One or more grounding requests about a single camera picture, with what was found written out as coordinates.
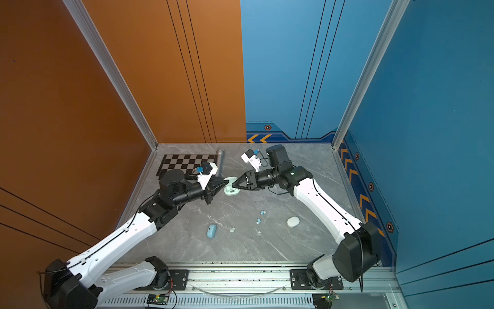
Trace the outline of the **green circuit board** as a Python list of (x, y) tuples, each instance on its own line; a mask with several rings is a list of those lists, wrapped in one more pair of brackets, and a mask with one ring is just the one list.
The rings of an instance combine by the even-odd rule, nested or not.
[(168, 294), (149, 294), (146, 301), (147, 307), (160, 307), (169, 304), (170, 296)]
[(327, 302), (327, 303), (333, 303), (335, 301), (338, 301), (340, 299), (340, 296), (336, 293), (333, 294), (326, 294), (321, 297), (321, 300)]

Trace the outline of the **mint green charging case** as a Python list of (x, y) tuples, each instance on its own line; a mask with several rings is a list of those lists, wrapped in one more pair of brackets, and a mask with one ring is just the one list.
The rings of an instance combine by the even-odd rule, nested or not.
[(226, 177), (225, 180), (228, 181), (227, 185), (224, 187), (223, 191), (227, 196), (235, 196), (240, 193), (239, 189), (233, 187), (233, 183), (238, 179), (236, 176)]

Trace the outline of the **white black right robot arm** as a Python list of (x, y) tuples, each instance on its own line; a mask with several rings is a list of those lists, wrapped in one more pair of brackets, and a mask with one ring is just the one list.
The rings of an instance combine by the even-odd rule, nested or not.
[(342, 277), (348, 282), (362, 281), (363, 275), (382, 259), (382, 246), (377, 226), (363, 223), (337, 204), (317, 183), (312, 173), (294, 166), (283, 145), (267, 150), (270, 168), (262, 170), (257, 152), (249, 149), (242, 154), (244, 162), (253, 168), (240, 176), (233, 188), (259, 191), (278, 185), (302, 202), (325, 225), (338, 247), (330, 255), (321, 255), (307, 265), (309, 284), (321, 289), (331, 278)]

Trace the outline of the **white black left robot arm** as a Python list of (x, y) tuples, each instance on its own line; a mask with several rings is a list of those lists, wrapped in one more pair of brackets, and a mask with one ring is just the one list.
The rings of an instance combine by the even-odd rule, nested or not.
[(216, 174), (214, 163), (206, 163), (198, 175), (186, 175), (180, 169), (168, 170), (159, 179), (159, 189), (121, 227), (87, 251), (66, 262), (57, 259), (46, 267), (40, 277), (46, 307), (96, 308), (135, 288), (165, 286), (169, 268), (156, 256), (110, 274), (107, 270), (168, 224), (186, 203), (203, 200), (210, 204), (228, 184), (226, 178)]

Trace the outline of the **aluminium corner post left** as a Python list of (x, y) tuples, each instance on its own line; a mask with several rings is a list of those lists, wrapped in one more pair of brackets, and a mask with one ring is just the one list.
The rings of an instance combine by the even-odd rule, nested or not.
[(80, 0), (64, 0), (65, 7), (81, 31), (96, 59), (119, 95), (130, 116), (134, 120), (146, 143), (152, 150), (158, 147), (158, 141), (144, 117), (134, 95), (115, 63), (108, 47), (100, 35), (89, 12)]

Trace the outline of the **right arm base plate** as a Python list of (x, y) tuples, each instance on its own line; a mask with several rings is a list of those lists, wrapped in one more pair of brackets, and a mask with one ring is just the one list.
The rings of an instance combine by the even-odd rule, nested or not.
[(289, 276), (292, 290), (343, 290), (344, 288), (341, 277), (319, 280), (307, 269), (291, 269)]

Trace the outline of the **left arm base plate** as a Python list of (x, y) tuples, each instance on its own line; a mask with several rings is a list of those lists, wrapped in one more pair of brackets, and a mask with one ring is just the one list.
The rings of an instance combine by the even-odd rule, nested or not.
[(189, 279), (189, 270), (187, 269), (175, 269), (169, 270), (167, 275), (167, 281), (164, 290), (184, 291), (186, 290)]

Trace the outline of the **black white chessboard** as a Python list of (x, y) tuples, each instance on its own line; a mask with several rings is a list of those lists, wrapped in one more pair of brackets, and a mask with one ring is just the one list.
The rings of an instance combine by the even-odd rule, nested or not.
[(203, 162), (215, 163), (216, 154), (165, 154), (160, 162), (156, 176), (161, 178), (168, 170), (179, 169), (186, 175), (196, 172)]

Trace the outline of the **silver microphone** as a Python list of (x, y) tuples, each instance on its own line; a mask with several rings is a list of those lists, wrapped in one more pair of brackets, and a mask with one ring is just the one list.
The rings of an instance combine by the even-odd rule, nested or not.
[(224, 163), (224, 158), (225, 158), (225, 151), (224, 149), (219, 148), (216, 152), (216, 166), (217, 166), (217, 176), (222, 176), (223, 175), (223, 163)]

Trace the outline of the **light blue charging case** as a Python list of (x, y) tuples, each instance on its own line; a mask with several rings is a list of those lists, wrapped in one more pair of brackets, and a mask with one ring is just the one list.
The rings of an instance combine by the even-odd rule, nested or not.
[(213, 239), (216, 235), (216, 231), (217, 231), (217, 225), (211, 224), (207, 230), (207, 238)]

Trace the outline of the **aluminium corner post right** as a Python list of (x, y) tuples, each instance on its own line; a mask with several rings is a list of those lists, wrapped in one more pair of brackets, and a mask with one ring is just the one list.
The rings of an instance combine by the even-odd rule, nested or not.
[(387, 12), (383, 24), (378, 32), (373, 47), (366, 60), (364, 69), (356, 84), (356, 87), (349, 100), (347, 108), (338, 126), (337, 132), (333, 139), (333, 150), (339, 149), (343, 138), (346, 136), (349, 127), (355, 118), (356, 112), (360, 107), (362, 100), (374, 78), (375, 73), (385, 55), (392, 38), (403, 18), (403, 15), (409, 6), (410, 0), (394, 0)]

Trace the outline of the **aluminium corner post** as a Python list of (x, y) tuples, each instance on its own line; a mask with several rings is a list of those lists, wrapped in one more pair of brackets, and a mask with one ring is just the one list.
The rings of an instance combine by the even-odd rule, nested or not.
[(146, 143), (152, 150), (158, 147), (158, 141), (144, 117), (134, 95), (115, 63), (108, 47), (100, 35), (89, 12), (80, 0), (64, 0), (65, 7), (81, 31), (96, 59), (119, 95), (130, 116), (134, 120)]
[(403, 18), (403, 15), (409, 6), (410, 0), (394, 0), (387, 12), (383, 24), (378, 32), (373, 47), (366, 60), (364, 69), (356, 84), (356, 87), (349, 100), (347, 108), (338, 126), (337, 132), (333, 139), (333, 150), (339, 149), (343, 138), (346, 136), (349, 127), (355, 118), (356, 112), (360, 107), (362, 100), (374, 78), (375, 73), (385, 55), (392, 38)]

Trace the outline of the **white earbud charging case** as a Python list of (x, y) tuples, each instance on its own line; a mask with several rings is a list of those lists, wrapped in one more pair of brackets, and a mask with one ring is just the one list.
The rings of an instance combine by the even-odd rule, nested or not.
[(301, 220), (299, 217), (292, 216), (292, 217), (287, 219), (286, 224), (289, 228), (294, 228), (294, 227), (298, 226), (300, 224), (300, 222), (301, 222)]

